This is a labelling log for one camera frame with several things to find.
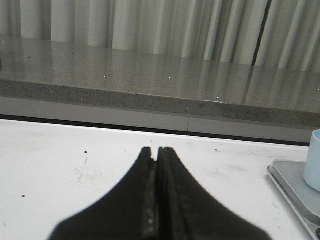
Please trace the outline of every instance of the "curtain fold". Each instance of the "curtain fold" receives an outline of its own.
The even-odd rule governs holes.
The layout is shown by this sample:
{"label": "curtain fold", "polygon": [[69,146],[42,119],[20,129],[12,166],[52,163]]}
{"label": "curtain fold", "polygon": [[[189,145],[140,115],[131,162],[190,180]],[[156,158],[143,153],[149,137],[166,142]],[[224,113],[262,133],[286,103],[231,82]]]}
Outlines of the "curtain fold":
{"label": "curtain fold", "polygon": [[320,73],[318,0],[0,0],[0,35]]}

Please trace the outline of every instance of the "white curtain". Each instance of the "white curtain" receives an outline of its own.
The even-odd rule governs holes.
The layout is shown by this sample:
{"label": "white curtain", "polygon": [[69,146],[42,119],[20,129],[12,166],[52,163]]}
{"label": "white curtain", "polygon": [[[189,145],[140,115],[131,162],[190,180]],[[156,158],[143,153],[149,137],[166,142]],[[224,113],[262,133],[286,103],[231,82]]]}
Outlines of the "white curtain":
{"label": "white curtain", "polygon": [[0,0],[0,35],[320,73],[319,0]]}

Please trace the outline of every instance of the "gray plate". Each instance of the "gray plate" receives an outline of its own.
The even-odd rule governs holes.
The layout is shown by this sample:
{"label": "gray plate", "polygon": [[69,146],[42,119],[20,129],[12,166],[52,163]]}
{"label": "gray plate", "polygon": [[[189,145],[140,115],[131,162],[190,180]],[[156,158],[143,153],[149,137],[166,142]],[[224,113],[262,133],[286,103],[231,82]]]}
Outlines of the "gray plate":
{"label": "gray plate", "polygon": [[310,236],[320,240],[320,192],[304,181],[305,163],[275,160],[267,171]]}

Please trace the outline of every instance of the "black object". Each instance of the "black object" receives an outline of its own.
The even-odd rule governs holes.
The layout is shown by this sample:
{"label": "black object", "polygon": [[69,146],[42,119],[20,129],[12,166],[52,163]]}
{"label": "black object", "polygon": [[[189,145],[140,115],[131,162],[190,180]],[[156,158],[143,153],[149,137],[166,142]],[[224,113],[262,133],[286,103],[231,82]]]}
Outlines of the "black object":
{"label": "black object", "polygon": [[143,148],[106,196],[61,222],[50,240],[270,240],[207,193],[173,148]]}

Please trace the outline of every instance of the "countertop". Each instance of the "countertop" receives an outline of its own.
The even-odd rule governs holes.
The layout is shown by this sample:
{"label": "countertop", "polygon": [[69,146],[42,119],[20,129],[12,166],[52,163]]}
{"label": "countertop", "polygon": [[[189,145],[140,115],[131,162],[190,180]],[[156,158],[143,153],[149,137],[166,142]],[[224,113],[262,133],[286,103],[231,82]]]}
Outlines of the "countertop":
{"label": "countertop", "polygon": [[12,37],[0,37],[0,57],[2,98],[320,127],[319,73]]}
{"label": "countertop", "polygon": [[306,146],[0,119],[0,239],[43,240],[109,192],[143,147],[172,147],[217,201],[274,240],[310,239],[267,175]]}

